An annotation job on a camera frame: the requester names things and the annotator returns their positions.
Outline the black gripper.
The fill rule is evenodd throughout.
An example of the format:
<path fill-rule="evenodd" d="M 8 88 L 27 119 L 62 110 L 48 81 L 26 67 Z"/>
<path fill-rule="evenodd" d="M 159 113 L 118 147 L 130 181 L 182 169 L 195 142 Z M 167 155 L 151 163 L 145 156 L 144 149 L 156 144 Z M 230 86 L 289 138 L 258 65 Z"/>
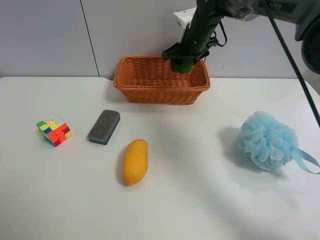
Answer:
<path fill-rule="evenodd" d="M 224 4 L 219 0 L 198 0 L 192 21 L 185 31 L 181 44 L 173 46 L 162 52 L 162 58 L 193 59 L 197 62 L 209 55 L 213 45 L 211 38 L 217 25 L 224 15 Z"/>

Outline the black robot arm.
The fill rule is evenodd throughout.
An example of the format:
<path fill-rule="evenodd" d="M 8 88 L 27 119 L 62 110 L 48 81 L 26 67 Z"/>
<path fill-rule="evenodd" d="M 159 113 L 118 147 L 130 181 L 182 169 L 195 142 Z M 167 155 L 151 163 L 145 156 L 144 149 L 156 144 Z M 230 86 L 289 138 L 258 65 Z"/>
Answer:
<path fill-rule="evenodd" d="M 177 65 L 195 65 L 219 45 L 216 27 L 224 17 L 251 21 L 271 13 L 277 20 L 296 25 L 295 40 L 302 42 L 304 63 L 320 72 L 320 2 L 318 0 L 198 0 L 192 19 L 177 43 L 162 58 Z"/>

